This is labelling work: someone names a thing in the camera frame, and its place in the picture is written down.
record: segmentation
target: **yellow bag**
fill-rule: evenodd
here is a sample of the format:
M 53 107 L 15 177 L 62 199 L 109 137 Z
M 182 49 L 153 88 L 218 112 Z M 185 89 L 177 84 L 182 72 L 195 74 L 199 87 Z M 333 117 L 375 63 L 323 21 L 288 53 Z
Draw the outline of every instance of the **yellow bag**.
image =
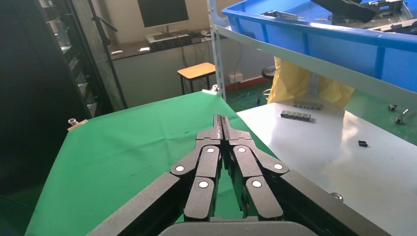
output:
M 275 67 L 268 103 L 284 101 L 307 93 L 310 71 L 280 58 L 275 58 Z M 339 107 L 343 108 L 348 104 L 354 91 L 355 89 L 348 85 L 319 75 L 318 95 Z

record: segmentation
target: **blue storage crate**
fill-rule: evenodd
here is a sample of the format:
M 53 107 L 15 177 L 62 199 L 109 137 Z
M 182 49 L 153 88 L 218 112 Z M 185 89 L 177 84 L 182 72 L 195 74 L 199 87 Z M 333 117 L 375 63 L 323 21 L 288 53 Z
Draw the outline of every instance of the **blue storage crate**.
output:
M 417 0 L 405 2 L 417 14 Z M 271 10 L 298 20 L 261 15 Z M 333 26 L 318 21 L 331 13 L 309 0 L 245 0 L 222 13 L 235 32 L 417 92 L 416 35 Z

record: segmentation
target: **green table cover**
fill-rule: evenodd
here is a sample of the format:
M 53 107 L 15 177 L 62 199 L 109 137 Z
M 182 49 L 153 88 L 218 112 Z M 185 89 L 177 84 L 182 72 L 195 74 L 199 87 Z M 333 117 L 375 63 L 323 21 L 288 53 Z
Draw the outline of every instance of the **green table cover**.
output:
M 68 132 L 26 235 L 87 234 L 192 151 L 196 133 L 210 129 L 216 114 L 251 132 L 221 97 L 202 92 L 97 117 Z M 227 171 L 221 176 L 215 216 L 241 218 Z

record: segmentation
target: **white table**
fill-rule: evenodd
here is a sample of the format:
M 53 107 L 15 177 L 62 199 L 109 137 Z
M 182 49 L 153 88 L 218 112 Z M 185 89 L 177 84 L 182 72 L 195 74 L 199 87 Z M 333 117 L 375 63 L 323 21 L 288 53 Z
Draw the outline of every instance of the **white table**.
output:
M 275 155 L 393 236 L 417 235 L 417 147 L 320 98 L 320 111 L 292 100 L 238 115 Z M 281 118 L 311 114 L 315 123 Z M 358 140 L 369 147 L 360 147 Z

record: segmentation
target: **power outlet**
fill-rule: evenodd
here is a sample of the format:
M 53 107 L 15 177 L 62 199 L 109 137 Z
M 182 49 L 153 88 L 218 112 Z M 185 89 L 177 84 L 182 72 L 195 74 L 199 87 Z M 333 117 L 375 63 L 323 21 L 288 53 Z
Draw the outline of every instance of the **power outlet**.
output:
M 243 75 L 240 74 L 240 73 L 236 74 L 236 77 L 235 77 L 235 75 L 230 75 L 229 76 L 229 81 L 230 81 L 231 84 L 242 82 L 243 81 Z

